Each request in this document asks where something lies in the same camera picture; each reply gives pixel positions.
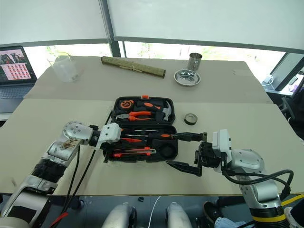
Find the shoe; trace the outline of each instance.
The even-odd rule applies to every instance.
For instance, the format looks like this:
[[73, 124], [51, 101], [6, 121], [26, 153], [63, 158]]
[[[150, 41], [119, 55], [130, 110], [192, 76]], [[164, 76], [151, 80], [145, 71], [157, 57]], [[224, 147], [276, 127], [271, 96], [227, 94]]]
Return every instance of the shoe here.
[[207, 219], [214, 224], [215, 221], [218, 218], [223, 218], [224, 215], [222, 214], [222, 212], [219, 210], [219, 208], [217, 206], [215, 206], [213, 203], [206, 201], [203, 205], [203, 210], [204, 213], [207, 217]]

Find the stainless steel cup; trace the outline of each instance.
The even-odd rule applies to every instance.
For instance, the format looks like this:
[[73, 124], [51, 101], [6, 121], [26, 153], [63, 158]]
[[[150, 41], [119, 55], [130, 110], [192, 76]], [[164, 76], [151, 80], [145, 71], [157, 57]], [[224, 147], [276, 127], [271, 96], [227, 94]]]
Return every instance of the stainless steel cup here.
[[188, 61], [187, 69], [197, 70], [200, 66], [202, 55], [200, 53], [191, 53]]

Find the office chair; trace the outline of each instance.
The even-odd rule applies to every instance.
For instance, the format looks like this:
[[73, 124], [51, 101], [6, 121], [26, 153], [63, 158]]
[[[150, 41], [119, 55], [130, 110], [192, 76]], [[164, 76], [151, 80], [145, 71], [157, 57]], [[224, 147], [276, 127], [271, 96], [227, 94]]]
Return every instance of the office chair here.
[[281, 112], [295, 133], [304, 140], [304, 78], [291, 97], [282, 97]]

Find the black cable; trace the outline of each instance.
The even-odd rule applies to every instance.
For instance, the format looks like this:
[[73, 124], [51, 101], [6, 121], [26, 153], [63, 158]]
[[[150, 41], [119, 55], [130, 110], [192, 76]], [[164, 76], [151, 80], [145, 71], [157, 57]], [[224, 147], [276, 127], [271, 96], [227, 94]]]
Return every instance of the black cable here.
[[249, 226], [249, 225], [252, 225], [252, 224], [254, 224], [254, 221], [250, 221], [250, 222], [248, 222], [248, 223], [245, 223], [244, 225], [241, 225], [241, 226], [239, 226], [239, 227], [237, 227], [237, 228], [244, 228], [244, 227]]
[[110, 111], [110, 114], [108, 115], [108, 118], [107, 118], [107, 120], [105, 121], [105, 125], [107, 125], [107, 124], [108, 124], [108, 122], [109, 122], [109, 119], [110, 119], [111, 115], [112, 115], [112, 111]]
[[[79, 181], [79, 183], [78, 183], [76, 189], [74, 190], [73, 195], [69, 198], [69, 201], [67, 202], [66, 206], [63, 207], [63, 209], [62, 209], [62, 213], [64, 213], [64, 212], [67, 211], [68, 206], [71, 204], [72, 199], [75, 197], [75, 195], [76, 195], [76, 193], [77, 193], [77, 191], [78, 191], [78, 189], [79, 189], [79, 187], [80, 187], [80, 185], [81, 185], [83, 179], [85, 178], [86, 172], [88, 171], [88, 169], [89, 169], [89, 167], [90, 167], [90, 165], [91, 165], [91, 162], [92, 162], [92, 160], [93, 160], [93, 157], [94, 157], [95, 153], [96, 153], [96, 150], [93, 151], [93, 153], [92, 153], [92, 155], [91, 155], [91, 158], [90, 158], [90, 160], [89, 160], [89, 163], [87, 164], [87, 166], [86, 166], [86, 168], [85, 168], [85, 171], [84, 171], [84, 173], [82, 174], [81, 179], [80, 179], [80, 181]], [[58, 223], [54, 224], [54, 225], [52, 226], [52, 228], [56, 228], [56, 227], [58, 226], [58, 224], [60, 223], [60, 221], [59, 221]]]
[[76, 162], [76, 166], [75, 166], [74, 173], [73, 173], [73, 176], [72, 176], [72, 180], [71, 180], [70, 186], [68, 188], [68, 191], [67, 191], [67, 194], [66, 194], [66, 200], [63, 204], [62, 211], [61, 211], [60, 214], [63, 213], [63, 208], [67, 205], [67, 201], [69, 200], [70, 193], [71, 193], [72, 186], [73, 186], [73, 182], [74, 182], [76, 172], [77, 172], [77, 169], [78, 169], [78, 166], [79, 166], [79, 160], [80, 160], [80, 146], [78, 147], [78, 151], [77, 151], [77, 162]]
[[258, 183], [273, 179], [275, 177], [281, 176], [286, 173], [289, 173], [289, 178], [288, 178], [287, 183], [290, 184], [294, 177], [294, 172], [292, 170], [281, 170], [281, 171], [274, 172], [272, 174], [269, 174], [267, 176], [264, 176], [264, 177], [261, 177], [261, 178], [255, 179], [255, 180], [251, 180], [251, 181], [250, 180], [239, 180], [238, 181], [236, 179], [229, 177], [228, 172], [226, 170], [222, 171], [222, 173], [226, 177], [226, 179], [228, 179], [230, 182], [235, 183], [235, 184], [240, 184], [240, 185], [258, 184]]
[[[233, 176], [255, 176], [255, 177], [265, 177], [267, 175], [261, 174], [261, 173], [246, 173], [246, 172], [233, 172], [233, 171], [228, 171], [228, 175], [232, 174]], [[280, 178], [274, 177], [272, 178], [273, 180], [282, 183], [285, 187], [283, 188], [281, 195], [280, 195], [280, 200], [284, 200], [289, 194], [290, 194], [290, 184], [288, 182], [285, 182], [281, 180]]]

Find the laptop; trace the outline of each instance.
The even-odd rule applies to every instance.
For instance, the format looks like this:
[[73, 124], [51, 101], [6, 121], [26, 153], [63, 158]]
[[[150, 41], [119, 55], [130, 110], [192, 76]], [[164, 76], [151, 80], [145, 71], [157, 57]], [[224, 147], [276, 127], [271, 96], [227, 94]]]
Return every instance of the laptop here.
[[36, 80], [22, 46], [0, 47], [0, 113], [12, 113]]

